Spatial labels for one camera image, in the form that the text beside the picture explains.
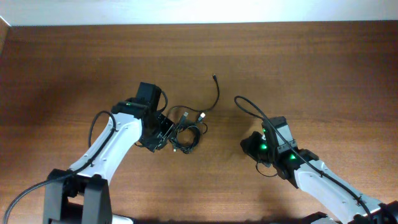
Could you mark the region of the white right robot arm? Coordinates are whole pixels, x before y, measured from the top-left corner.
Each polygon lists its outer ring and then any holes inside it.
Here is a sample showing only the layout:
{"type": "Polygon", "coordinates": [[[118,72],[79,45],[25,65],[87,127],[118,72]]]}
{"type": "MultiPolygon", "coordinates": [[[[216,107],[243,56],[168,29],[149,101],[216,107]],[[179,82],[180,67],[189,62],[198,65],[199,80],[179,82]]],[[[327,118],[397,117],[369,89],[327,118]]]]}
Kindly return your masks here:
{"type": "Polygon", "coordinates": [[[397,202],[383,203],[355,189],[333,173],[312,151],[300,149],[283,116],[261,124],[240,142],[256,164],[276,169],[276,175],[311,195],[332,214],[314,214],[310,223],[397,223],[397,202]]]}

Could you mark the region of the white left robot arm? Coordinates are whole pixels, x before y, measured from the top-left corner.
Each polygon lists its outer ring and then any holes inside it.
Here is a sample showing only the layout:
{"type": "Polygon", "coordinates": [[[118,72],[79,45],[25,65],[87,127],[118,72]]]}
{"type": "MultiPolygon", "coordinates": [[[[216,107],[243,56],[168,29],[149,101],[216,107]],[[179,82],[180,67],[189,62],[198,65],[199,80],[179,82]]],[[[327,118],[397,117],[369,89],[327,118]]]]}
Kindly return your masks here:
{"type": "Polygon", "coordinates": [[[118,102],[108,123],[68,170],[54,169],[45,188],[44,223],[134,223],[112,211],[109,184],[128,150],[139,143],[155,152],[170,136],[173,122],[158,108],[165,93],[140,83],[136,96],[118,102]]]}

